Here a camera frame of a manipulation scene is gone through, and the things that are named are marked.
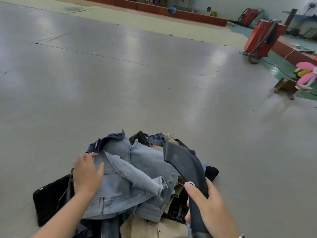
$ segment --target pink toy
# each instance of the pink toy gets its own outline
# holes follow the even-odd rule
[[[305,76],[301,77],[296,84],[296,88],[299,90],[308,90],[312,89],[310,85],[315,81],[317,77],[317,67],[309,62],[300,62],[296,65],[296,67],[304,70],[311,70],[312,72],[306,74]]]

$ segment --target forearm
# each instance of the forearm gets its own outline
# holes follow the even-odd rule
[[[31,238],[71,238],[92,198],[87,193],[76,194]]]

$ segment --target gray floor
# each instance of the gray floor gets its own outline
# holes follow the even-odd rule
[[[317,104],[239,50],[0,2],[0,237],[91,142],[171,132],[220,174],[247,237],[317,234]]]

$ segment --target white wall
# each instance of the white wall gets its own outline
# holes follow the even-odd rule
[[[246,8],[264,8],[269,15],[269,18],[282,20],[287,19],[288,14],[282,11],[290,11],[292,8],[297,8],[299,11],[303,9],[306,3],[310,0],[194,0],[192,8],[202,14],[206,12],[207,7],[211,7],[213,11],[218,12],[219,17],[230,20],[238,20],[239,16]],[[177,3],[180,6],[188,5],[188,0],[184,3]]]

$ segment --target hand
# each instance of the hand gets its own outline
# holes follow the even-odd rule
[[[186,182],[184,185],[188,195],[197,204],[206,228],[214,238],[239,238],[241,235],[239,228],[219,191],[210,180],[206,178],[206,181],[208,199],[192,184]],[[187,223],[191,223],[190,211],[185,216],[185,220]]]
[[[85,194],[91,199],[96,194],[103,179],[104,163],[96,169],[93,158],[98,154],[90,153],[78,157],[73,171],[75,194]]]

